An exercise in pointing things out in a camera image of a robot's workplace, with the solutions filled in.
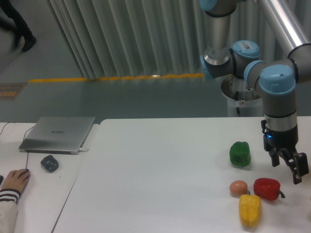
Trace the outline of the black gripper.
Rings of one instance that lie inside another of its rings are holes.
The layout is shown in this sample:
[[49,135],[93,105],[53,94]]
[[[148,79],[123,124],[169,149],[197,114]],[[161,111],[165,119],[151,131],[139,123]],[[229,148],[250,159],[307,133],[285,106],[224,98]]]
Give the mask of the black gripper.
[[309,165],[306,153],[296,152],[296,144],[298,142],[297,125],[287,131],[273,131],[267,128],[267,121],[261,121],[263,132],[263,147],[268,151],[272,161],[272,167],[280,164],[279,156],[285,161],[293,175],[293,183],[302,182],[302,177],[309,173]]

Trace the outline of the white striped sleeve forearm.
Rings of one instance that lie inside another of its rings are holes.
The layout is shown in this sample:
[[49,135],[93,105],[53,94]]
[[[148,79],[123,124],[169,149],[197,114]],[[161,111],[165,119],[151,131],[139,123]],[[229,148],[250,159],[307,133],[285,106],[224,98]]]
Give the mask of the white striped sleeve forearm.
[[17,218],[17,202],[20,192],[15,189],[0,191],[0,232],[13,233]]

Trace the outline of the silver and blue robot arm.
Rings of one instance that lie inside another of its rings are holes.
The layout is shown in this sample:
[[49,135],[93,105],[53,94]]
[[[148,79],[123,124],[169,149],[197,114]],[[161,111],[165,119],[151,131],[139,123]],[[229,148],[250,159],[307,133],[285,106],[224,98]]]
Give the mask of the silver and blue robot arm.
[[291,169],[294,184],[309,172],[305,153],[296,151],[298,126],[295,87],[311,79],[311,41],[284,0],[257,0],[287,58],[272,63],[259,60],[259,49],[250,41],[228,46],[235,0],[202,0],[201,9],[210,19],[207,49],[201,56],[206,78],[233,75],[244,81],[262,99],[261,122],[264,149],[272,166],[280,159]]

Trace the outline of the person's bare hand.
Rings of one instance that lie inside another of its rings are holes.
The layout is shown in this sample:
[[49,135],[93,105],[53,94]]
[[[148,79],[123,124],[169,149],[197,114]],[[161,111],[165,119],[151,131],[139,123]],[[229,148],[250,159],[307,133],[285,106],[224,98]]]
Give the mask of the person's bare hand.
[[2,185],[2,190],[14,190],[18,191],[20,194],[23,193],[25,187],[27,186],[31,174],[26,178],[23,179],[22,177],[19,177],[21,173],[24,172],[25,169],[20,170],[12,170],[8,173],[6,179],[4,180],[4,183]]

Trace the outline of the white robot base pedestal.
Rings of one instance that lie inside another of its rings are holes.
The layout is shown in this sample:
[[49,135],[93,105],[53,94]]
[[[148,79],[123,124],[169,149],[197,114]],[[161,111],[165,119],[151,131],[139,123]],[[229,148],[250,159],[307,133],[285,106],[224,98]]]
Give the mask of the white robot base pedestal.
[[262,117],[262,99],[244,79],[228,75],[221,83],[229,117]]

